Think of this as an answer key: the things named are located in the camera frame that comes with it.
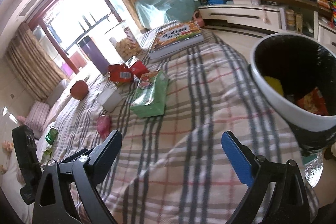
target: green box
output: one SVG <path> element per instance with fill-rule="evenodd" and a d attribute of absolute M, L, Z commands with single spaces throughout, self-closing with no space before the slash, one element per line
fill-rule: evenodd
<path fill-rule="evenodd" d="M 130 109 L 140 118 L 163 115 L 167 87 L 168 78 L 161 70 L 143 74 Z"/>

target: white cube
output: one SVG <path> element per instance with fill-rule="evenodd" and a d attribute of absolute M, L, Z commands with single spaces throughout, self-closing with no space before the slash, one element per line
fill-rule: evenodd
<path fill-rule="evenodd" d="M 112 88 L 104 89 L 97 97 L 96 101 L 103 106 L 107 112 L 112 112 L 123 98 Z"/>

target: purple bottle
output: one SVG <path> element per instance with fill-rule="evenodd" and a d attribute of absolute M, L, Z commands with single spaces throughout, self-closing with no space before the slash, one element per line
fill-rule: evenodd
<path fill-rule="evenodd" d="M 78 44 L 102 75 L 108 72 L 110 63 L 105 59 L 96 44 L 88 35 Z"/>

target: yellow sponge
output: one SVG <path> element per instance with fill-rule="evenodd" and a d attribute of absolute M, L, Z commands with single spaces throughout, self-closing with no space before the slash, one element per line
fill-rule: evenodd
<path fill-rule="evenodd" d="M 280 80 L 270 76 L 265 76 L 264 79 L 277 93 L 279 93 L 282 97 L 284 96 L 284 91 L 282 89 Z"/>

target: blue gripper pad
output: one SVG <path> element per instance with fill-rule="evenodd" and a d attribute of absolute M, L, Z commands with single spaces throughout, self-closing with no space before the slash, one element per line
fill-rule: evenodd
<path fill-rule="evenodd" d="M 235 170 L 241 183 L 251 187 L 254 179 L 252 177 L 252 167 L 242 151 L 226 132 L 222 135 L 222 148 Z"/>

